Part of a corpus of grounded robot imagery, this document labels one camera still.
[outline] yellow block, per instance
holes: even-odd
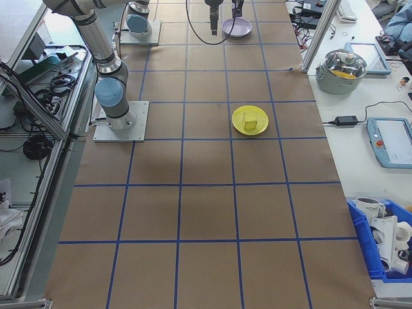
[[[258,124],[258,118],[252,111],[245,112],[243,113],[242,123],[245,130],[255,130]]]

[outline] electronic device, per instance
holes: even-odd
[[[338,20],[342,23],[356,23],[358,17],[352,10],[348,0],[342,0],[336,11],[336,16]]]
[[[323,13],[324,6],[317,5],[319,0],[303,0],[302,16],[320,17]]]
[[[383,167],[412,169],[412,129],[405,118],[369,118],[373,152]]]
[[[43,134],[31,136],[23,144],[23,153],[29,160],[41,160],[46,158],[53,144]]]
[[[317,24],[319,24],[318,17],[301,17],[302,23],[306,29],[316,29]]]
[[[368,65],[366,74],[389,75],[392,73],[391,67],[385,60],[385,55],[376,43],[356,43],[347,42],[345,50],[361,56]]]

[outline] yellow plate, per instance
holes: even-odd
[[[254,129],[245,129],[243,119],[245,116],[251,115],[252,118],[257,120],[256,127]],[[268,115],[265,111],[257,106],[245,105],[235,110],[232,114],[232,124],[240,133],[244,135],[258,135],[262,133],[269,125]]]

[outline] yellow object in pot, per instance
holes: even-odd
[[[336,76],[342,77],[344,79],[356,79],[356,76],[354,76],[352,74],[345,73],[345,72],[332,70],[332,73],[335,74]]]

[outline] power adapter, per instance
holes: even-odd
[[[335,120],[327,122],[327,124],[333,124],[335,126],[355,126],[359,122],[356,116],[338,116]]]
[[[27,114],[27,110],[26,110],[24,104],[21,101],[17,101],[15,103],[15,106],[13,107],[13,113],[17,117],[23,117],[23,116],[25,116],[25,114]]]

